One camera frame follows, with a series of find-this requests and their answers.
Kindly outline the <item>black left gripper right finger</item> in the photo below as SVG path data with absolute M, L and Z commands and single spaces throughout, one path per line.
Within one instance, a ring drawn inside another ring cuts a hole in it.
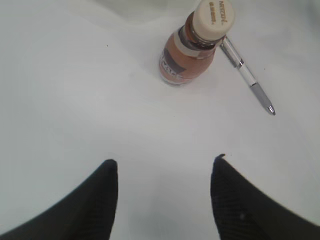
M 210 197 L 222 240 L 318 240 L 320 227 L 283 207 L 218 155 L 212 165 Z

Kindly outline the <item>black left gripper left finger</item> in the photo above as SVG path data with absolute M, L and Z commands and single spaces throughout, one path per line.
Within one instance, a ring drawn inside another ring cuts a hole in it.
M 55 205 L 3 234 L 2 240 L 108 240 L 118 202 L 118 165 L 105 160 Z

